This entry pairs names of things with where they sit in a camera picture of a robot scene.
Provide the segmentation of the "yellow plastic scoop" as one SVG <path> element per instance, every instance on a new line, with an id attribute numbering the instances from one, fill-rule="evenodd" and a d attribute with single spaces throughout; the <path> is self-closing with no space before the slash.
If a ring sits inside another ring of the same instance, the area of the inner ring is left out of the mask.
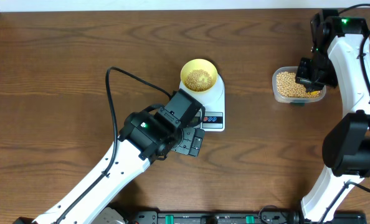
<path id="1" fill-rule="evenodd" d="M 310 91 L 309 94 L 310 95 L 318 95 L 320 93 L 320 91 Z"/>

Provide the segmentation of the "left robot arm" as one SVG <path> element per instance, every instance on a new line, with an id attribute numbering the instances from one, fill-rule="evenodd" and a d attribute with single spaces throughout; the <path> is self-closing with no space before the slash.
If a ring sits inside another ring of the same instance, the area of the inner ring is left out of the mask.
<path id="1" fill-rule="evenodd" d="M 168 152 L 196 157 L 201 148 L 204 110 L 177 117 L 152 105 L 130 114 L 105 157 L 56 205 L 16 223 L 93 223 L 115 196 Z"/>

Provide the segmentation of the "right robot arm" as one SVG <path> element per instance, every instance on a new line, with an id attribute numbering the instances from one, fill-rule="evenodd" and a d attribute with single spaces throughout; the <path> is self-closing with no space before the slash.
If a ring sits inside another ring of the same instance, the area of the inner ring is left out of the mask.
<path id="1" fill-rule="evenodd" d="M 302 58 L 295 81 L 307 92 L 338 87 L 343 117 L 322 145 L 324 168 L 289 223 L 330 223 L 347 194 L 370 177 L 370 28 L 362 17 L 322 9 L 310 21 L 312 58 Z"/>

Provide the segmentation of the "white digital kitchen scale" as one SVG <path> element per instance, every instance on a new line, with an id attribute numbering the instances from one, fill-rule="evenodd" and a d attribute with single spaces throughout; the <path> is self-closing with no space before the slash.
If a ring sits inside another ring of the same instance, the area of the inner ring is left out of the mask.
<path id="1" fill-rule="evenodd" d="M 204 92 L 195 92 L 188 89 L 183 82 L 179 84 L 180 89 L 190 94 L 205 108 L 205 113 L 199 111 L 196 115 L 201 128 L 206 132 L 221 132 L 225 130 L 225 85 L 220 75 L 217 76 L 215 84 Z"/>

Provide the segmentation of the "soybeans in bowl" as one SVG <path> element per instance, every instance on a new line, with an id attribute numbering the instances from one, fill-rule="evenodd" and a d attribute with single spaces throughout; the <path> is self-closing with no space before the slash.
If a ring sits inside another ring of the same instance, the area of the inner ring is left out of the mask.
<path id="1" fill-rule="evenodd" d="M 184 84 L 192 91 L 206 91 L 214 84 L 214 79 L 203 70 L 192 70 L 186 77 Z"/>

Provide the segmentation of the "yellow plastic bowl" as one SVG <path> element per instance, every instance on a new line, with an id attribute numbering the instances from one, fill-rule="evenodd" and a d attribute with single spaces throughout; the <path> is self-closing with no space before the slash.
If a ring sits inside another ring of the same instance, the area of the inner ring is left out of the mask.
<path id="1" fill-rule="evenodd" d="M 192 71 L 192 70 L 199 70 L 199 69 L 203 69 L 205 71 L 207 71 L 210 76 L 213 77 L 214 79 L 214 84 L 210 87 L 210 89 L 216 84 L 217 80 L 218 80 L 218 72 L 217 72 L 217 69 L 216 67 L 214 66 L 213 63 L 211 63 L 210 61 L 208 60 L 205 60 L 205 59 L 201 59 L 201 58 L 198 58 L 198 59 L 194 59 L 194 60 L 191 60 L 191 61 L 188 61 L 184 66 L 183 68 L 181 69 L 181 81 L 183 83 L 183 85 L 189 89 L 185 84 L 184 84 L 184 81 L 187 77 L 187 75 Z"/>

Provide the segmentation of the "soybeans in container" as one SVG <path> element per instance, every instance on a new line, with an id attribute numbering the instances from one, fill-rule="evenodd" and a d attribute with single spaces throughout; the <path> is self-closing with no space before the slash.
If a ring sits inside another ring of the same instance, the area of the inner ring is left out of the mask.
<path id="1" fill-rule="evenodd" d="M 317 98 L 321 95 L 310 95 L 306 88 L 295 82 L 296 73 L 280 72 L 277 75 L 277 89 L 279 94 L 289 98 Z"/>

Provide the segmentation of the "clear plastic container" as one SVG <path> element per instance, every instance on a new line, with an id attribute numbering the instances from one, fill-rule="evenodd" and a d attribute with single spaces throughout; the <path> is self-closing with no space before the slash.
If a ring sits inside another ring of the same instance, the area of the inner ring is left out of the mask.
<path id="1" fill-rule="evenodd" d="M 298 70 L 298 67 L 294 66 L 294 67 L 281 67 L 281 68 L 279 68 L 278 70 L 275 71 L 275 73 L 273 74 L 273 77 L 272 77 L 273 94 L 274 94 L 275 99 L 280 103 L 291 103 L 291 102 L 297 102 L 297 101 L 298 102 L 305 102 L 305 103 L 314 103 L 314 102 L 322 100 L 326 95 L 326 88 L 325 87 L 322 90 L 319 90 L 319 91 L 321 91 L 321 95 L 317 98 L 289 98 L 289 97 L 285 97 L 285 96 L 282 96 L 281 94 L 279 94 L 278 89 L 277 89 L 277 75 L 280 72 L 294 72 L 294 73 L 296 73 L 297 70 Z"/>

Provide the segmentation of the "green tape strip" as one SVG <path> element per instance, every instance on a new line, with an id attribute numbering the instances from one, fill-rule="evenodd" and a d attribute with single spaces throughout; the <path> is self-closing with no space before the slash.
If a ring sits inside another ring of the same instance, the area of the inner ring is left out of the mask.
<path id="1" fill-rule="evenodd" d="M 291 102 L 290 103 L 291 105 L 293 105 L 293 106 L 304 106 L 305 105 L 305 102 Z"/>

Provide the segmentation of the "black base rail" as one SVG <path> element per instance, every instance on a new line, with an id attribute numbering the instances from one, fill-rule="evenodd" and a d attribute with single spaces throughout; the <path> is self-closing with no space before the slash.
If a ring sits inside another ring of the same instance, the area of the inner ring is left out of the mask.
<path id="1" fill-rule="evenodd" d="M 301 223 L 294 218 L 291 221 L 283 212 L 265 211 L 261 213 L 158 213 L 155 211 L 139 212 L 125 223 L 139 224 L 249 224 L 249 223 Z"/>

